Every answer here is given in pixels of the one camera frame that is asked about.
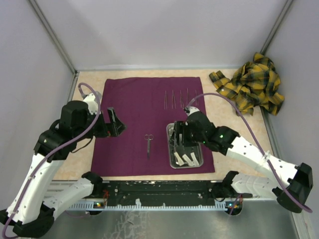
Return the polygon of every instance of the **surgical scissors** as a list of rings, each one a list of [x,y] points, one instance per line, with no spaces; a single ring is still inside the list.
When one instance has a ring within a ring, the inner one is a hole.
[[[144,139],[148,141],[148,159],[149,159],[150,158],[151,140],[154,139],[154,136],[152,134],[145,134]]]

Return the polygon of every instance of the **gray wall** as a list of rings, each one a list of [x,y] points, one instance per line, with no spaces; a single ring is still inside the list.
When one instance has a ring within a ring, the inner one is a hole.
[[[286,0],[41,0],[78,70],[239,67]]]
[[[319,238],[319,1],[295,1],[267,55],[282,79],[280,92],[286,97],[271,122],[285,160],[313,168],[314,189],[308,206]]]
[[[0,1],[0,29],[0,209],[5,209],[26,176],[39,134],[59,117],[72,74],[27,1]]]

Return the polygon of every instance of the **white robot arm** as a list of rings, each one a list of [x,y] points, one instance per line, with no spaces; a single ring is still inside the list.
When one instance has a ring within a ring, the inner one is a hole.
[[[116,137],[126,126],[117,118],[114,109],[108,108],[110,123],[104,122],[100,113],[99,93],[85,83],[92,93],[83,101],[70,101],[61,111],[49,130],[43,132],[34,148],[28,174],[12,204],[0,211],[0,222],[13,226],[19,237],[43,236],[56,218],[78,200],[94,195],[101,190],[102,178],[88,172],[70,188],[45,199],[44,195],[59,167],[68,154],[75,150],[77,142],[85,138]]]
[[[300,213],[302,209],[311,212],[305,202],[313,187],[312,169],[305,163],[297,166],[285,162],[261,150],[238,132],[226,126],[215,127],[198,108],[184,109],[186,121],[176,121],[175,140],[183,146],[201,143],[215,152],[220,152],[254,168],[267,178],[244,175],[231,171],[224,181],[228,181],[238,194],[251,193],[255,196],[277,199],[289,211]]]

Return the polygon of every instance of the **stainless steel tray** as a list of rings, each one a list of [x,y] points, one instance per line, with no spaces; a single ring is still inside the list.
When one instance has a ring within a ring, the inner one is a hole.
[[[175,169],[196,168],[196,167],[202,166],[204,163],[204,158],[203,158],[203,153],[201,151],[201,146],[198,144],[195,147],[183,147],[183,146],[176,146],[175,143],[174,143],[174,145],[170,144],[169,139],[171,138],[173,131],[174,131],[174,124],[169,123],[166,127],[166,133],[167,133],[167,144],[168,144],[168,154],[169,154],[170,166],[172,168],[175,168]],[[174,156],[175,152],[177,152],[180,155],[180,157],[182,157],[182,155],[186,154],[190,159],[191,159],[190,154],[192,152],[194,152],[199,165],[191,167],[188,164],[184,164],[184,165],[180,166],[177,162],[176,157]]]

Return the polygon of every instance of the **crumpled fabric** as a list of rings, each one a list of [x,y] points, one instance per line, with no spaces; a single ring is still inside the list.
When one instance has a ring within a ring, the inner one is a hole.
[[[256,53],[253,62],[246,62],[230,80],[221,71],[209,74],[216,91],[236,103],[243,114],[253,115],[254,107],[264,107],[269,113],[277,115],[285,97],[277,90],[280,77],[271,59]]]

